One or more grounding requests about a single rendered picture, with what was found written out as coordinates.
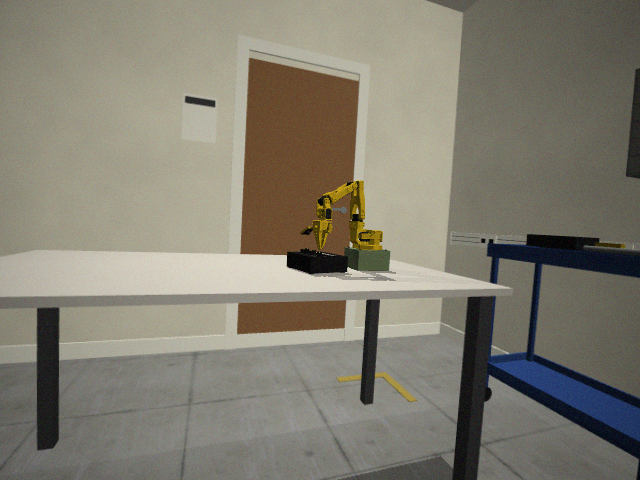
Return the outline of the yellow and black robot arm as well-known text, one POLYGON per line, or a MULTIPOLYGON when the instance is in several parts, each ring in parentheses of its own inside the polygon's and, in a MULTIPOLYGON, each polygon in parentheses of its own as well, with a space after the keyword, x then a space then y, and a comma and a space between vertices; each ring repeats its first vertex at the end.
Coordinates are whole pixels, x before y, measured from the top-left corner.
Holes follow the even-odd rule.
POLYGON ((341 187, 337 188, 333 192, 327 192, 317 199, 316 204, 316 216, 323 220, 332 220, 331 204, 334 204, 345 195, 351 193, 350 200, 350 242, 353 243, 352 248, 359 248, 362 250, 382 250, 380 245, 379 230, 366 230, 363 229, 365 222, 365 196, 364 196, 364 181, 352 181, 345 183, 341 187), (345 188, 344 188, 345 187, 345 188), (357 195, 358 190, 358 195, 357 195), (357 195, 357 196, 356 196, 357 195), (357 207, 357 204, 358 207, 357 207), (324 207, 323 207, 324 206, 324 207), (358 214, 356 210, 358 209, 358 214), (362 233, 360 233, 362 232, 362 233), (359 241, 359 240, 361 241, 359 241), (360 246, 359 245, 379 245, 379 246, 360 246))

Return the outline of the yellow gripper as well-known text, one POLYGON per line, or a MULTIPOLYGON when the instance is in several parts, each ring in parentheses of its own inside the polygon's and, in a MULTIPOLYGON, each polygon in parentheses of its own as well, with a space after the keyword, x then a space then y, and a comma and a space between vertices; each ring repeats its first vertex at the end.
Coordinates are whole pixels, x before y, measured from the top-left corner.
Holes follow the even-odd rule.
POLYGON ((323 220, 321 222, 320 221, 321 219, 319 219, 319 221, 313 221, 313 227, 307 227, 300 232, 300 234, 309 235, 310 232, 313 231, 315 235, 317 247, 319 250, 323 248, 323 246, 325 245, 328 233, 331 233, 333 229, 332 224, 330 224, 332 223, 332 221, 326 221, 326 220, 323 220))

